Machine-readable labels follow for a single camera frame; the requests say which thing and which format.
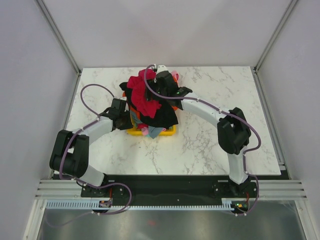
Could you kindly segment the crimson red t shirt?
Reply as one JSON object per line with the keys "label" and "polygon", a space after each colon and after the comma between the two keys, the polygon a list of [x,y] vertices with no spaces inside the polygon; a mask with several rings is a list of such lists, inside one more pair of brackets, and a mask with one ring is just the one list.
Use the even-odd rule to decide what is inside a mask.
{"label": "crimson red t shirt", "polygon": [[147,100],[146,97],[146,84],[144,81],[144,74],[146,73],[146,79],[152,80],[155,78],[156,73],[151,70],[140,70],[138,76],[131,76],[127,82],[127,88],[132,90],[131,102],[142,115],[150,118],[154,118],[157,110],[161,108],[159,101],[151,99]]}

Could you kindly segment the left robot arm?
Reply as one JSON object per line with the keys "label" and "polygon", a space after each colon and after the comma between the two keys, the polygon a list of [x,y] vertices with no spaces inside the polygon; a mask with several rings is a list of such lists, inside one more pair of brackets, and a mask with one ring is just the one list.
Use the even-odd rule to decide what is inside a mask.
{"label": "left robot arm", "polygon": [[58,171],[60,178],[66,175],[86,184],[99,197],[110,191],[107,175],[89,164],[90,145],[114,130],[128,130],[133,127],[127,101],[114,98],[111,106],[87,125],[76,130],[60,130],[57,134],[49,167]]}

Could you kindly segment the yellow plastic basket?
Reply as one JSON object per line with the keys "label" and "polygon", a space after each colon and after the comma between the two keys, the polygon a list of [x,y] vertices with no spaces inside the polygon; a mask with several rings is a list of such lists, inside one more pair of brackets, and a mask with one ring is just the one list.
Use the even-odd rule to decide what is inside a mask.
{"label": "yellow plastic basket", "polygon": [[[130,119],[133,127],[130,129],[127,129],[126,132],[132,136],[142,137],[143,135],[134,128],[134,125],[133,125],[134,121],[132,120],[131,117]],[[173,125],[169,128],[166,128],[166,130],[164,132],[161,132],[157,137],[169,137],[169,136],[173,136],[175,133],[176,133],[176,126]]]}

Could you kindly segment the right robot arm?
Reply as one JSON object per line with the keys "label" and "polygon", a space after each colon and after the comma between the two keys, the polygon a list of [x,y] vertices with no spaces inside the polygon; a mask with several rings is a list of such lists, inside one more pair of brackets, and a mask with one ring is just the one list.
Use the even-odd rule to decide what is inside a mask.
{"label": "right robot arm", "polygon": [[246,166],[246,151],[251,137],[251,126],[240,108],[224,110],[203,99],[188,87],[179,87],[171,73],[158,69],[154,78],[143,76],[149,97],[166,100],[182,111],[192,113],[217,129],[218,144],[227,153],[229,175],[224,194],[240,197],[249,190],[251,177]]}

